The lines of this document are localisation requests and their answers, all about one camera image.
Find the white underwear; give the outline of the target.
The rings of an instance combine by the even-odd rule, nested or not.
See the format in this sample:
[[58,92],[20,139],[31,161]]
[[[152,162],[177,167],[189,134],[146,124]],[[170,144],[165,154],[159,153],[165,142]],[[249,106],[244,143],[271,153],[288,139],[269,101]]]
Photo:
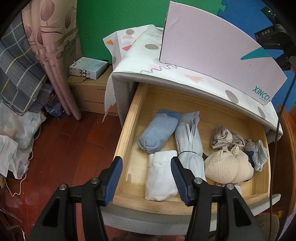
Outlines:
[[175,197],[178,189],[171,173],[171,159],[177,151],[160,151],[149,154],[147,180],[145,182],[145,199],[163,201]]

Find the light blue garment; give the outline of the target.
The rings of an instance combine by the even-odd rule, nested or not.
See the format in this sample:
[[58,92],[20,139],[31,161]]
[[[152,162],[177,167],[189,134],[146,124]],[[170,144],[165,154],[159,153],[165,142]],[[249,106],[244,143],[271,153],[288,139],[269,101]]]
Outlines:
[[199,120],[198,111],[182,114],[175,130],[175,139],[182,166],[191,170],[194,177],[205,181],[204,152],[198,131]]

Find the wooden top drawer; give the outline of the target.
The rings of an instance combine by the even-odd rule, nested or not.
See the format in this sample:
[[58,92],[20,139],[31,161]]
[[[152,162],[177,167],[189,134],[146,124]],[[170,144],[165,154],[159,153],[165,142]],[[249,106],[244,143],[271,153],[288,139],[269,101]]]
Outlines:
[[199,136],[196,145],[182,149],[174,136],[163,146],[163,151],[176,150],[185,168],[195,176],[204,172],[204,154],[214,152],[211,134],[219,125],[254,142],[268,145],[263,124],[230,108],[185,92],[141,83],[138,85],[128,110],[115,154],[123,159],[123,171],[112,203],[102,209],[106,225],[129,232],[148,235],[184,235],[192,209],[179,196],[163,201],[145,198],[149,154],[137,140],[161,109],[192,113],[188,127]]

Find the navy lace underwear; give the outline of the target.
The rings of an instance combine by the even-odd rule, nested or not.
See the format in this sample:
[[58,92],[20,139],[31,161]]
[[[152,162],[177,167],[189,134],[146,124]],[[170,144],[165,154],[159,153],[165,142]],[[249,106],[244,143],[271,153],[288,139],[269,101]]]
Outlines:
[[245,154],[248,156],[248,162],[251,164],[252,168],[254,168],[255,166],[253,161],[254,151],[245,151]]

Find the pale blue underwear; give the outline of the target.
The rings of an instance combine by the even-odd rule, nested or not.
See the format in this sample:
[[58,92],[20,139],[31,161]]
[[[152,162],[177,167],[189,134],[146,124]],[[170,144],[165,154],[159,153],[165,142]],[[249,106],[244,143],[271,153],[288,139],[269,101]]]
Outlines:
[[245,151],[254,151],[253,161],[254,161],[254,170],[261,172],[264,164],[268,160],[268,150],[263,145],[262,140],[258,140],[257,142],[253,142],[251,139],[246,141]]

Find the blue floral trim underwear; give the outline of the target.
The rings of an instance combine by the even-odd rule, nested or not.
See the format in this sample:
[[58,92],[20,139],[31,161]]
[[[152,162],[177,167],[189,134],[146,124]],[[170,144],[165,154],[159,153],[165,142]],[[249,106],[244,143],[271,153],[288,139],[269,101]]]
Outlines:
[[[216,185],[216,186],[219,186],[219,187],[225,187],[225,186],[227,186],[227,184],[221,184],[221,183],[215,183],[215,185]],[[240,184],[238,184],[238,183],[232,183],[231,185],[232,185],[233,187],[235,187],[236,190],[237,190],[240,194],[242,194],[242,189],[241,189]]]

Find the grey beige rolled underwear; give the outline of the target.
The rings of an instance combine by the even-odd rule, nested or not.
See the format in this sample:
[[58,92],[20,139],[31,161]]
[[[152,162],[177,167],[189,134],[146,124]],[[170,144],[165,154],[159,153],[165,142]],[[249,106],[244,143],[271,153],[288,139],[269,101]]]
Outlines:
[[224,125],[220,125],[212,132],[210,146],[213,149],[232,148],[234,146],[242,149],[245,147],[245,141],[238,133],[229,130]]

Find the beige lace bra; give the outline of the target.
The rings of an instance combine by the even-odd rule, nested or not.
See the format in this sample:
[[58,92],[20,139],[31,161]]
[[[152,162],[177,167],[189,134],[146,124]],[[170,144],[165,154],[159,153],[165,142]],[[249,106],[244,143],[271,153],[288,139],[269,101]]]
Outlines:
[[220,184],[248,181],[254,174],[247,154],[238,146],[212,153],[204,161],[204,167],[205,176]]

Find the pink XINCCI shoe box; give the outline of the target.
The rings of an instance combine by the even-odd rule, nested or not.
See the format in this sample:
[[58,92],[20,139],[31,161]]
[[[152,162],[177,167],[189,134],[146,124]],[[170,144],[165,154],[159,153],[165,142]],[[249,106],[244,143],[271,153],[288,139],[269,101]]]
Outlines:
[[222,81],[268,104],[287,80],[276,61],[230,22],[170,2],[159,60]]

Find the blue packet on floor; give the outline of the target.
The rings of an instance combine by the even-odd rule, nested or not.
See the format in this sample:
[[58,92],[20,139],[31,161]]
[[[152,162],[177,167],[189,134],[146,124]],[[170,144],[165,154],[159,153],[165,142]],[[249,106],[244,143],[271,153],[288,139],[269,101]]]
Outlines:
[[65,110],[62,107],[58,97],[55,94],[51,94],[47,104],[45,105],[47,113],[60,120],[65,114]]

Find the brown cardboard box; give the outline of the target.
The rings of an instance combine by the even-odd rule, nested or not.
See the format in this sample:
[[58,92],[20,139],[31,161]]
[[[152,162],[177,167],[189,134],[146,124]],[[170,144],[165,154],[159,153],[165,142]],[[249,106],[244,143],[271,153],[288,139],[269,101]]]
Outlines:
[[96,80],[75,75],[68,78],[70,90],[80,110],[105,114],[105,90],[111,73],[112,66],[110,65]]

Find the white teal mask box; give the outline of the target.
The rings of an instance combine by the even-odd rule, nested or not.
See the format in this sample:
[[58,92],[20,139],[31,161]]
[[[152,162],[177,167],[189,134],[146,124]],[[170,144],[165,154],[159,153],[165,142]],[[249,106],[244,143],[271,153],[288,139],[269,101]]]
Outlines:
[[69,67],[69,71],[71,75],[96,80],[107,66],[108,62],[106,61],[81,57]]

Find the grey plaid blanket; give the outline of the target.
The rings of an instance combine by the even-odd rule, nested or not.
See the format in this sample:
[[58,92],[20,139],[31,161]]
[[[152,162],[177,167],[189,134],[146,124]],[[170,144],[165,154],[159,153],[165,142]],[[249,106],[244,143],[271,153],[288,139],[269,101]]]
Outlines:
[[19,115],[37,113],[48,103],[52,91],[18,14],[1,38],[1,100]]

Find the white patterned cover cloth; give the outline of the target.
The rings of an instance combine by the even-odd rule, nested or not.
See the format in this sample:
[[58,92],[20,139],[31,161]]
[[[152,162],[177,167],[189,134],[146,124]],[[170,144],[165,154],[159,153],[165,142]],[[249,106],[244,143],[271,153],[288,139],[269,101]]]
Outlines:
[[132,88],[137,82],[174,88],[226,105],[262,123],[266,133],[283,129],[272,103],[262,105],[245,93],[192,70],[159,61],[163,29],[146,25],[116,31],[103,39],[111,53],[113,72],[108,78],[104,110],[115,104],[121,122],[125,122]]

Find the pink floral curtain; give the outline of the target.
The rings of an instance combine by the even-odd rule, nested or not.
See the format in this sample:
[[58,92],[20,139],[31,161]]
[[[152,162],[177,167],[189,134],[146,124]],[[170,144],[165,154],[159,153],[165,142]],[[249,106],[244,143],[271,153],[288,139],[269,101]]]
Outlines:
[[34,0],[22,10],[25,34],[67,115],[81,119],[68,85],[70,65],[81,56],[77,1]]

